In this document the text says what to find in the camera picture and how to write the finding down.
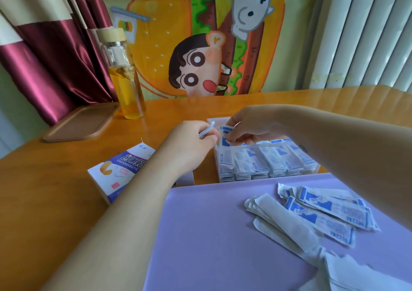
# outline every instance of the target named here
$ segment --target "bandage box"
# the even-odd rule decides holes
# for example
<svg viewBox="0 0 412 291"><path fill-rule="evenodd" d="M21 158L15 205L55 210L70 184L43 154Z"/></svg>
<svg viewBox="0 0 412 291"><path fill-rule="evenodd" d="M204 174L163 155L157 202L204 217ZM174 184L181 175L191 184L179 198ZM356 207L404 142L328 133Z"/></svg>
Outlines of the bandage box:
<svg viewBox="0 0 412 291"><path fill-rule="evenodd" d="M223 126L229 121L229 117L208 119L209 124L213 121L215 128L220 130L222 127L220 132L224 136L229 128L226 129ZM242 149L246 149L247 153L239 153ZM224 139L221 139L215 145L214 154L221 183L234 180L316 174L320 168L320 165L290 138L240 146L230 146ZM236 162L240 156L245 156L248 160L242 159ZM250 170L246 173L242 172L241 167L238 166L239 162L249 162L251 164L251 167L248 167Z"/></svg>
<svg viewBox="0 0 412 291"><path fill-rule="evenodd" d="M155 153L153 148L140 143L87 171L98 186L103 198L111 204L153 153ZM180 177L176 184L194 185L193 172Z"/></svg>

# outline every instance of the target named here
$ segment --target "curtain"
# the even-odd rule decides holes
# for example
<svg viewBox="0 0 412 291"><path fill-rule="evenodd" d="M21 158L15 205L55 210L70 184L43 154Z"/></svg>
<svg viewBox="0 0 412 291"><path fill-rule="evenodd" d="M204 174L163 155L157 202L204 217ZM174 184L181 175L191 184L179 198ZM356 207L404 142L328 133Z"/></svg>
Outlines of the curtain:
<svg viewBox="0 0 412 291"><path fill-rule="evenodd" d="M0 62L49 125L116 100L95 39L111 26L103 0L0 0Z"/></svg>

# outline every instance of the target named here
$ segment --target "red cartoon mouth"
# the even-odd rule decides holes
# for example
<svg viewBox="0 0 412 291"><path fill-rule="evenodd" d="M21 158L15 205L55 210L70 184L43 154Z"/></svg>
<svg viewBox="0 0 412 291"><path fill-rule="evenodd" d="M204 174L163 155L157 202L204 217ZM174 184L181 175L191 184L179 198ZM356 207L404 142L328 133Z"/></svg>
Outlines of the red cartoon mouth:
<svg viewBox="0 0 412 291"><path fill-rule="evenodd" d="M218 86L216 85L216 83L213 80L205 80L203 82L203 88L206 91L211 92L211 93L214 94L216 92Z"/></svg>

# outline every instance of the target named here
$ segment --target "glass bottle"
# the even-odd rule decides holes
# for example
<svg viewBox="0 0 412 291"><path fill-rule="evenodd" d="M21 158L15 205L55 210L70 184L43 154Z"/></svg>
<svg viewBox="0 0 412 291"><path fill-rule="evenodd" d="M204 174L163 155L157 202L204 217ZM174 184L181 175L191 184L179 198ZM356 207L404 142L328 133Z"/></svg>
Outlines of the glass bottle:
<svg viewBox="0 0 412 291"><path fill-rule="evenodd" d="M96 31L124 117L135 120L146 112L145 100L126 35L122 28Z"/></svg>

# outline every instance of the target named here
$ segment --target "tattoo on wrist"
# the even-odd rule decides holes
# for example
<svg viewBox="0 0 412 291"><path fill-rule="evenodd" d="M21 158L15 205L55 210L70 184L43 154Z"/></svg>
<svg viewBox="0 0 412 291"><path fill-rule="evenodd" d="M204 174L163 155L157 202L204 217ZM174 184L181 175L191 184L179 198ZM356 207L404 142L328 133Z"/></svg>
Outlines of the tattoo on wrist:
<svg viewBox="0 0 412 291"><path fill-rule="evenodd" d="M306 148L302 145L299 145L299 148L301 148L301 150L305 153L308 153L308 150L306 150Z"/></svg>

